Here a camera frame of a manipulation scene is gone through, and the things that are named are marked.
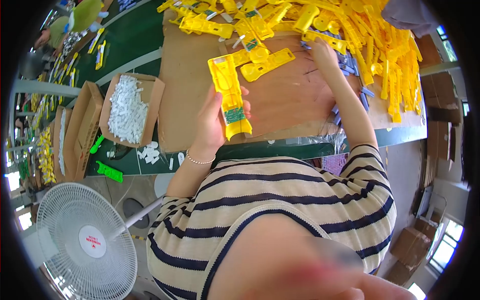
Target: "factory floor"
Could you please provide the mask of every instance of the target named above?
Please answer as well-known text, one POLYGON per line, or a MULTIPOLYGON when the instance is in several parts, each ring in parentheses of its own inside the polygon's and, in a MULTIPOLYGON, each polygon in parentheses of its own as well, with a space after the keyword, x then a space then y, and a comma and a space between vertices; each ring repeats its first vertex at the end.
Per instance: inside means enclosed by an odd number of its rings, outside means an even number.
MULTIPOLYGON (((390 180, 397 210, 396 224, 392 237, 393 244, 401 230, 412 225, 414 221, 414 216, 411 214, 410 209, 420 181, 422 157, 420 141, 380 148, 380 155, 390 180)), ((122 200, 133 198, 145 206, 157 198, 156 188, 159 195, 165 192, 173 174, 159 174, 158 176, 159 178, 157 179, 156 176, 126 176, 123 183, 118 183, 105 177, 87 177, 82 183, 102 194, 116 208, 120 216, 125 219, 122 211, 122 200)), ((159 208, 149 213, 150 224, 155 220, 158 211, 159 208)), ((147 290, 162 299, 163 295, 161 295, 160 290, 156 288, 155 283, 152 281, 146 264, 144 238, 147 237, 148 228, 138 229, 130 227, 129 230, 132 235, 136 236, 133 242, 137 249, 138 258, 138 277, 134 290, 137 292, 147 290)), ((388 270, 395 261, 396 259, 388 252, 380 265, 377 275, 385 276, 388 274, 388 270)))

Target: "electric fan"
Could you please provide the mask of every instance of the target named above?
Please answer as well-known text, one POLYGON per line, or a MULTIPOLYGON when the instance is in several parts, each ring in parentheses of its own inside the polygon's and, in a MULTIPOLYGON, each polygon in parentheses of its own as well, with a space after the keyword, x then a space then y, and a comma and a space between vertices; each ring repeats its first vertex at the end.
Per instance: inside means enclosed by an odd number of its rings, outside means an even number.
POLYGON ((38 208, 37 232, 53 278, 59 278, 78 299, 125 298, 137 275, 128 227, 162 199, 123 222, 114 207, 87 186, 62 183, 50 189, 38 208))

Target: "fan pole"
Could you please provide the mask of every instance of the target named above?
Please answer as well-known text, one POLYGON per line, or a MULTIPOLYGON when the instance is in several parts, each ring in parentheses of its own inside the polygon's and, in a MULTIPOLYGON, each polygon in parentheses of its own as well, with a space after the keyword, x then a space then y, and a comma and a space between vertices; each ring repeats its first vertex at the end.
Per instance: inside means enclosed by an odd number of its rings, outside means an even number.
POLYGON ((165 196, 165 194, 161 195, 158 199, 156 199, 155 201, 153 201, 149 205, 145 206, 141 211, 139 211, 138 213, 129 217, 125 221, 125 225, 127 226, 127 228, 129 228, 130 226, 135 224, 138 220, 140 220, 143 216, 145 216, 150 211, 152 211, 155 207, 159 206, 162 203, 164 196, 165 196))

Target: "worker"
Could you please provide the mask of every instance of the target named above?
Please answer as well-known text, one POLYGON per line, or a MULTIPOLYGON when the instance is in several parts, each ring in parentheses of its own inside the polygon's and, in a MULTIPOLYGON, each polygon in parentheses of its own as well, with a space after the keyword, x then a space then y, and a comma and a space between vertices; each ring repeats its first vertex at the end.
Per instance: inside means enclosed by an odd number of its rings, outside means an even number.
MULTIPOLYGON (((308 45, 350 145, 340 177, 283 156, 221 161, 210 170, 225 142, 222 95, 211 87, 147 237, 149 271, 171 298, 415 299, 372 275, 395 225, 392 191, 372 124, 335 51, 319 38, 308 45), (360 268, 333 260, 336 245, 360 268)), ((251 105, 243 104, 249 118, 251 105)))
POLYGON ((33 49, 37 50, 41 46, 49 44, 55 49, 53 56, 57 56, 63 49, 63 42, 68 38, 68 20, 67 16, 62 16, 53 21, 49 28, 42 29, 33 49))

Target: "gold bracelet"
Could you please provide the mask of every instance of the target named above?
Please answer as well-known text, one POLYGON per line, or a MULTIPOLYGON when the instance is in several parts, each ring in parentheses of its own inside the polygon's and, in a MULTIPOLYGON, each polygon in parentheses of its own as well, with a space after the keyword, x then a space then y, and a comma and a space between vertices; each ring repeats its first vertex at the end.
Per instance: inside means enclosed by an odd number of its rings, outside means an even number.
POLYGON ((213 159, 210 160, 210 161, 207 161, 207 162, 197 161, 197 160, 193 159, 193 158, 188 154, 188 150, 190 150, 190 149, 187 149, 187 158, 188 158, 189 161, 191 161, 191 162, 193 162, 193 163, 195 163, 195 164, 199 164, 199 165, 211 164, 211 163, 213 163, 213 161, 214 161, 215 158, 216 158, 216 155, 214 155, 214 156, 213 156, 213 159))

